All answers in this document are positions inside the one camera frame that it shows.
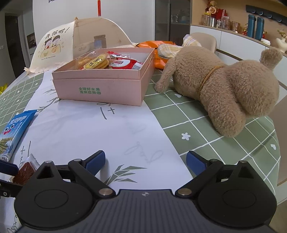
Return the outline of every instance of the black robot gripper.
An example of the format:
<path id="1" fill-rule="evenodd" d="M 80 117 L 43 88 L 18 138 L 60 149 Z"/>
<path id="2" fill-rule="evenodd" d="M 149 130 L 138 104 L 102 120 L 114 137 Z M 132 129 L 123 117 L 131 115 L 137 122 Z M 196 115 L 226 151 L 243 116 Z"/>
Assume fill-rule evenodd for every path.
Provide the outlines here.
<path id="1" fill-rule="evenodd" d="M 19 233 L 274 232 L 268 225 L 276 199 L 247 161 L 224 165 L 190 151 L 186 163 L 195 177 L 175 194 L 120 190 L 116 195 L 95 177 L 105 164 L 103 151 L 68 165 L 46 161 L 23 187 L 0 180 L 0 194 L 16 197 Z"/>

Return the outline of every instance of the wooden floor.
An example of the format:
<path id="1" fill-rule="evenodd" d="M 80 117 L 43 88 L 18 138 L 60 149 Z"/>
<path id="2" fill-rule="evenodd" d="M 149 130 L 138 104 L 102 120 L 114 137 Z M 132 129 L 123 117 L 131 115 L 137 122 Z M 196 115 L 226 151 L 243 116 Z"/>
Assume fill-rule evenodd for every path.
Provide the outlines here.
<path id="1" fill-rule="evenodd" d="M 277 206 L 269 226 L 278 233 L 287 233 L 287 201 Z"/>

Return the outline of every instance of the umbrella food cover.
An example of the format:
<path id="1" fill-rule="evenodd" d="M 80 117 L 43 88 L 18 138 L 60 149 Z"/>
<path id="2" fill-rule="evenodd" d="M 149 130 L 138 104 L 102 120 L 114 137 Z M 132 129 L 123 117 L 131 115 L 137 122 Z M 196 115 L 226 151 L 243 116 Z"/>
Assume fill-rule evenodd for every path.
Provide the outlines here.
<path id="1" fill-rule="evenodd" d="M 97 48 L 132 44 L 125 32 L 105 18 L 75 20 L 47 32 L 37 45 L 30 72 L 59 68 Z"/>

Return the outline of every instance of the gold cord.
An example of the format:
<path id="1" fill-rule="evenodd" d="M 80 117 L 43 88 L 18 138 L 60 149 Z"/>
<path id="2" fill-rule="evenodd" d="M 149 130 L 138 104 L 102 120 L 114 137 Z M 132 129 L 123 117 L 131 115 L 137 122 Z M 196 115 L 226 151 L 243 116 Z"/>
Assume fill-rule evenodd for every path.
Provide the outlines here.
<path id="1" fill-rule="evenodd" d="M 203 80 L 203 82 L 199 88 L 199 92 L 201 92 L 203 85 L 206 83 L 206 81 L 209 79 L 209 77 L 212 75 L 212 73 L 221 67 L 224 67 L 224 66 L 223 65 L 216 66 L 208 73 L 208 75 L 205 77 L 205 79 Z"/>

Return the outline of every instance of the green checkered tablecloth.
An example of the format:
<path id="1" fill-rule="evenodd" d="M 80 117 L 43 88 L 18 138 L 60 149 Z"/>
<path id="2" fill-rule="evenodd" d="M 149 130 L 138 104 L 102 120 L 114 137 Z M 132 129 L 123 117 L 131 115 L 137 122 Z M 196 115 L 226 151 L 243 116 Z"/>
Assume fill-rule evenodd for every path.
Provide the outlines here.
<path id="1" fill-rule="evenodd" d="M 179 95 L 172 88 L 159 94 L 154 90 L 161 71 L 156 70 L 144 101 L 157 118 L 164 132 L 185 162 L 186 154 L 194 150 L 206 159 L 216 158 L 225 164 L 247 160 L 274 193 L 280 162 L 278 139 L 272 120 L 267 117 L 246 121 L 235 138 L 215 131 L 203 106 Z"/>

